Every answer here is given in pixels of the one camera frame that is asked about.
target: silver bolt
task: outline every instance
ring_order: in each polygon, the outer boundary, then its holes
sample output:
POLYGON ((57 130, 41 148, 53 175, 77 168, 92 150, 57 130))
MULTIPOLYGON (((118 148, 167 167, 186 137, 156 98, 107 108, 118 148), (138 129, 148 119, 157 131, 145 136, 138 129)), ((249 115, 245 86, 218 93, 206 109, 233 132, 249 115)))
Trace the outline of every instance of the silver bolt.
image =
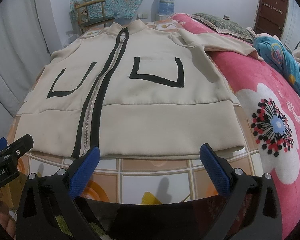
POLYGON ((266 177, 266 179, 271 179, 271 175, 267 172, 265 173, 265 177, 266 177))
POLYGON ((58 175, 64 175, 65 173, 66 173, 65 169, 60 169, 60 170, 57 171, 58 175))
POLYGON ((29 179, 34 179, 34 178, 35 178, 35 176, 36 176, 36 174, 35 174, 35 173, 31 173, 31 174, 29 174, 28 178, 29 178, 29 179))
POLYGON ((236 169, 234 170, 234 173, 237 174, 237 175, 242 175, 242 174, 243 174, 243 171, 242 171, 241 169, 239 169, 239 168, 236 168, 236 169))

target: pink blanket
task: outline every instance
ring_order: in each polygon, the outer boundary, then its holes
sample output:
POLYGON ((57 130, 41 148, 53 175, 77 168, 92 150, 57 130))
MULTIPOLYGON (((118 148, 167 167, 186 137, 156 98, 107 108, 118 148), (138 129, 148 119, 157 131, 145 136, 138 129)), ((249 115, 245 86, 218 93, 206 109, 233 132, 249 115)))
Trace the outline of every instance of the pink blanket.
MULTIPOLYGON (((172 18, 191 33, 214 32, 186 14, 172 18)), ((235 52, 209 54, 245 110, 263 171, 274 179, 284 239, 300 220, 300 98, 265 62, 235 52)))

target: curtain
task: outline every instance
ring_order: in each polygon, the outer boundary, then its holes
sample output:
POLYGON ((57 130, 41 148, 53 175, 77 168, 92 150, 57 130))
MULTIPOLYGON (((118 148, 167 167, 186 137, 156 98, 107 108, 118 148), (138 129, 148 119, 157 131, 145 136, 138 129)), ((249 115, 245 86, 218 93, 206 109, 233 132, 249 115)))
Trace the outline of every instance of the curtain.
POLYGON ((0 4, 0 138, 6 137, 42 67, 50 55, 34 0, 3 0, 0 4))

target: chair seat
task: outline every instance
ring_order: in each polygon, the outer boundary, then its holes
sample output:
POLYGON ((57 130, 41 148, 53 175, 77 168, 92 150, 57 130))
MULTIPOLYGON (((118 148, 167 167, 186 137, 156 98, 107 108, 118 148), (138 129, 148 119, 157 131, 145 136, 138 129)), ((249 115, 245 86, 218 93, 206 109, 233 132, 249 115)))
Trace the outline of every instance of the chair seat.
POLYGON ((84 27, 90 26, 92 24, 96 24, 96 23, 103 24, 104 22, 108 22, 111 20, 114 20, 114 17, 107 17, 107 16, 106 17, 98 17, 98 18, 90 19, 88 22, 84 22, 80 26, 82 28, 84 28, 84 27))

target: chair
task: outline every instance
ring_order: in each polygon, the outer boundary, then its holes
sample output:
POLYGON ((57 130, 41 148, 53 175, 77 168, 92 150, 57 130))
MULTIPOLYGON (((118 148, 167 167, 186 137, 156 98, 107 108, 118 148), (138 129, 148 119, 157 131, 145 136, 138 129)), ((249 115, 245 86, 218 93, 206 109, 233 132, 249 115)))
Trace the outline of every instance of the chair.
POLYGON ((77 10, 78 12, 78 25, 83 33, 94 26, 103 24, 106 27, 106 23, 108 22, 113 23, 114 17, 105 16, 105 9, 103 6, 103 3, 105 1, 106 0, 95 0, 95 1, 88 1, 88 2, 84 1, 83 3, 74 4, 74 9, 77 10), (88 14, 88 6, 96 3, 101 3, 102 17, 90 19, 88 14))

